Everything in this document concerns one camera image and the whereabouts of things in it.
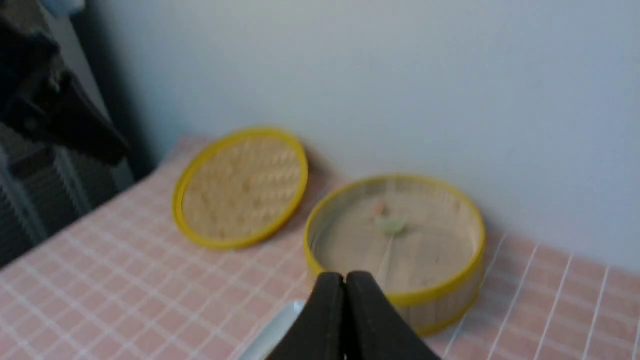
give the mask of green object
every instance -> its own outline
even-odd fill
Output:
[[[398,220],[388,217],[376,217],[376,226],[389,235],[397,235],[404,230],[406,219]]]

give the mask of pink checkered tablecloth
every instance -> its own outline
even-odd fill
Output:
[[[308,297],[302,228],[328,180],[310,177],[273,239],[203,249],[171,211],[203,145],[183,139],[151,176],[0,273],[0,359],[235,359],[288,301]]]
[[[0,272],[0,360],[233,360],[308,297],[303,223],[336,181],[311,175],[294,218],[249,249],[197,247],[173,187],[204,141]],[[470,311],[427,338],[446,360],[640,360],[640,275],[490,233]]]

